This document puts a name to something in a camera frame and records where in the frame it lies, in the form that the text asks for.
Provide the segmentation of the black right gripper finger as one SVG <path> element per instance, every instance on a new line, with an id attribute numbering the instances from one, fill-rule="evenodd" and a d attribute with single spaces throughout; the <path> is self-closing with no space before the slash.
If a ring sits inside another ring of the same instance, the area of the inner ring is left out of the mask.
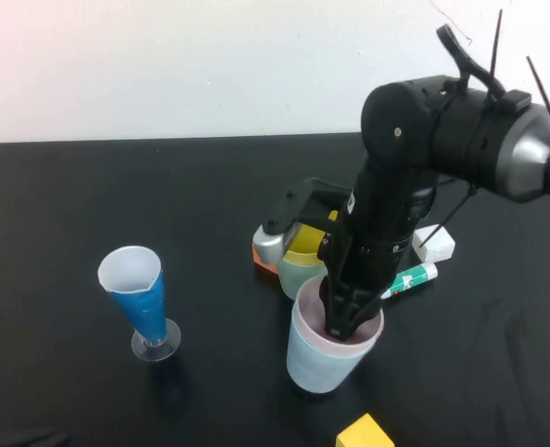
<path id="1" fill-rule="evenodd" d="M 351 332 L 355 332 L 361 324 L 378 315 L 382 306 L 381 295 L 380 288 L 355 291 L 351 303 Z"/>
<path id="2" fill-rule="evenodd" d="M 323 280 L 324 329 L 327 335 L 336 340 L 347 340 L 353 333 L 354 293 L 354 287 L 332 274 L 327 274 Z"/>

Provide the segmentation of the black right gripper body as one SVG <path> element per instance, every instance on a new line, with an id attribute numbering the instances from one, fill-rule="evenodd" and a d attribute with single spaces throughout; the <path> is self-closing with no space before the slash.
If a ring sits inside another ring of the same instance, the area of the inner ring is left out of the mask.
<path id="1" fill-rule="evenodd" d="M 328 240 L 318 249 L 328 274 L 355 291 L 380 288 L 382 292 L 394 281 L 417 225 L 415 218 L 396 222 L 384 219 L 356 232 L 348 228 L 343 218 L 319 218 L 316 222 Z"/>

